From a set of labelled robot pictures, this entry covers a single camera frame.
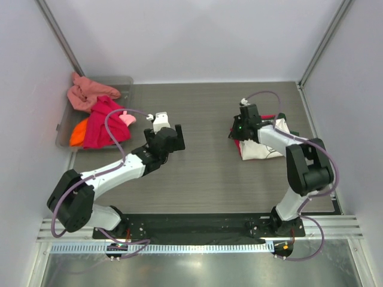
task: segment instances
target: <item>red fabric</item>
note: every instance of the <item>red fabric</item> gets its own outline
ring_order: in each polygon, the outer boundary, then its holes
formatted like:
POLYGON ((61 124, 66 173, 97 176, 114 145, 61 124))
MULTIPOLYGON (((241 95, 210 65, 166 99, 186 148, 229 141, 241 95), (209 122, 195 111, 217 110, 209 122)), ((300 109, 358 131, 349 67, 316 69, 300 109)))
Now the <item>red fabric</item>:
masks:
MULTIPOLYGON (((275 115, 261 115, 261 120, 270 120, 272 118, 275 118, 275 115)), ((238 149, 238 152, 239 152, 239 155, 242 156, 241 154, 241 148, 239 147, 239 140, 235 139, 234 140, 234 144, 235 146, 237 147, 238 149)))
MULTIPOLYGON (((88 120, 84 138, 84 148, 102 148, 106 145, 113 145, 114 142, 110 138, 105 128, 105 118, 115 109, 123 109, 123 106, 116 104, 107 95, 97 98, 97 103, 92 107, 92 112, 88 120)), ((126 124, 118 117, 122 112, 116 112, 109 117, 108 127, 114 137, 119 141, 130 139, 130 131, 126 124)))

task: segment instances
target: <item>white wall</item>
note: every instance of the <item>white wall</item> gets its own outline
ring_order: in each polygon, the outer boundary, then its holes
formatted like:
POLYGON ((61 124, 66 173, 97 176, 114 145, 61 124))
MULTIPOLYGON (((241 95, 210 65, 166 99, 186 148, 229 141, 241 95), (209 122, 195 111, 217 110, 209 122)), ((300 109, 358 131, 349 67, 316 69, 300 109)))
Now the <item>white wall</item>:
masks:
POLYGON ((299 80, 341 0, 47 0, 88 76, 299 80))
POLYGON ((68 164, 54 140, 71 67, 34 1, 2 1, 0 27, 0 285, 14 287, 68 164))
POLYGON ((383 1, 355 1, 305 90, 314 121, 341 170, 339 195, 382 274, 383 1))

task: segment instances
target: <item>floor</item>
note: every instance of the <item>floor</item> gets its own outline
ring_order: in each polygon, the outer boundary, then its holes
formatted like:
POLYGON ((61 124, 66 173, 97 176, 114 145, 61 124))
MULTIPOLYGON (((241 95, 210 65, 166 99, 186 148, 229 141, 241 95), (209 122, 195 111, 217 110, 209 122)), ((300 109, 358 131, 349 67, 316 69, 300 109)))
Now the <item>floor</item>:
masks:
MULTIPOLYGON (((298 240, 291 257, 312 254, 319 244, 319 240, 298 240)), ((327 240, 320 254, 301 263, 274 259, 270 253, 156 254, 121 262, 105 259, 105 254, 51 254, 42 286, 362 286, 346 240, 327 240)))
MULTIPOLYGON (((282 99, 290 130, 312 137, 295 83, 153 84, 134 86, 130 108, 166 111, 171 125, 182 124, 185 151, 169 156, 159 170, 129 181, 101 196, 97 203, 126 213, 269 212, 288 183, 285 159, 242 161, 228 139, 239 101, 255 91, 272 90, 282 99)), ((252 100, 261 114, 274 114, 271 94, 252 100)), ((150 123, 139 115, 124 150, 145 144, 150 123)), ((93 170, 120 158, 117 149, 78 152, 74 168, 93 170)), ((310 202, 305 211, 333 211, 330 197, 310 202)))

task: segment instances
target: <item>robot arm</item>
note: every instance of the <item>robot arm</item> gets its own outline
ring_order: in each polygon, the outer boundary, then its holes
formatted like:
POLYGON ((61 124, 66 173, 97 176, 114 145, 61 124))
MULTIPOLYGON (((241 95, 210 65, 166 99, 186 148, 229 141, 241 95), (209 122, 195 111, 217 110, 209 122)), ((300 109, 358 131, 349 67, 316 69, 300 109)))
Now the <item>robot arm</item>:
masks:
POLYGON ((288 233, 297 222, 303 202, 334 180, 329 159, 309 144, 312 142, 325 149, 323 141, 318 138, 297 140, 277 132, 272 122, 262 122, 255 104, 242 105, 240 110, 241 114, 234 117, 229 137, 267 145, 286 158, 290 187, 282 201, 272 209, 270 219, 275 234, 288 233))
POLYGON ((69 170, 63 174, 47 202, 52 212, 68 188, 90 178, 67 196, 59 208, 57 218, 68 232, 75 232, 87 225, 109 230, 115 237, 125 233, 129 222, 122 212, 114 206, 93 204, 94 200, 126 181, 157 170, 166 163, 170 153, 185 149, 181 126, 170 128, 166 113, 156 114, 153 129, 144 130, 144 134, 147 143, 133 150, 124 160, 90 172, 79 174, 69 170))

